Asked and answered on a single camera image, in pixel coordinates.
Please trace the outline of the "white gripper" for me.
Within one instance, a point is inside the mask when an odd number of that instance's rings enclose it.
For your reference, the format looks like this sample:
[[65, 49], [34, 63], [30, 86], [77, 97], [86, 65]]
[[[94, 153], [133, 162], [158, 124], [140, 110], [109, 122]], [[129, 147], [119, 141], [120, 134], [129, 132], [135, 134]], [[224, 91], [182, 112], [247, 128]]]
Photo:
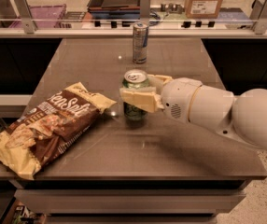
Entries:
[[170, 76], [151, 74], [148, 74], [148, 82], [156, 89], [120, 88], [122, 101], [150, 113], [164, 108], [163, 113], [169, 119], [187, 123], [192, 98], [203, 83], [185, 77], [173, 80]]

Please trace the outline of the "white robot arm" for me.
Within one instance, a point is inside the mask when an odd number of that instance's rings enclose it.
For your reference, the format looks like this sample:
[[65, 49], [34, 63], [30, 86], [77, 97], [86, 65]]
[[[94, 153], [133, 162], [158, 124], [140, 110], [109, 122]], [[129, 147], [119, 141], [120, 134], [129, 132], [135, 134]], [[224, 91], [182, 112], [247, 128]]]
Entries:
[[234, 95], [186, 77], [150, 75], [148, 80], [145, 88], [121, 88], [122, 101], [267, 151], [267, 90]]

